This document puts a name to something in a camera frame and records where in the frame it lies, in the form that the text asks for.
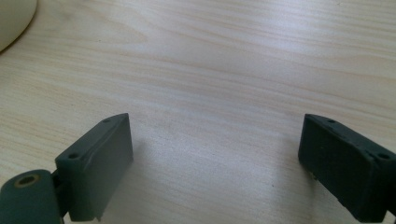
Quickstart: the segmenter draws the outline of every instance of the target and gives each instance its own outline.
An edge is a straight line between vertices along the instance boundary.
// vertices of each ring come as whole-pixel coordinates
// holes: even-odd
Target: wood grain
[[[101,223],[357,223],[299,164],[300,134],[313,113],[396,150],[395,10],[40,0],[0,53],[0,184],[54,170],[96,122],[127,112],[134,164]]]

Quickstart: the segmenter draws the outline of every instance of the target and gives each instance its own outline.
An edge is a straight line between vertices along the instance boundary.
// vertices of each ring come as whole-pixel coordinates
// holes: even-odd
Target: round hole
[[[388,156],[386,154],[382,154],[382,153],[379,153],[378,157],[381,158],[381,159],[384,159],[384,160],[389,160],[390,159],[390,156]]]
[[[26,175],[15,181],[14,186],[18,189],[33,185],[39,179],[38,175]]]
[[[75,159],[77,157],[78,157],[77,153],[72,153],[72,154],[69,155],[69,159]]]

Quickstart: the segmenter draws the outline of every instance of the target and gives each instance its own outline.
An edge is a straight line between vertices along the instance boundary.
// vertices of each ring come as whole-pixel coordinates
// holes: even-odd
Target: dark gray plastic part
[[[300,163],[360,222],[395,214],[396,156],[343,124],[305,115]]]
[[[49,171],[29,171],[4,184],[0,194],[0,223],[63,223]]]
[[[100,219],[127,166],[133,160],[128,114],[104,119],[55,162],[59,179],[71,183],[73,221]]]

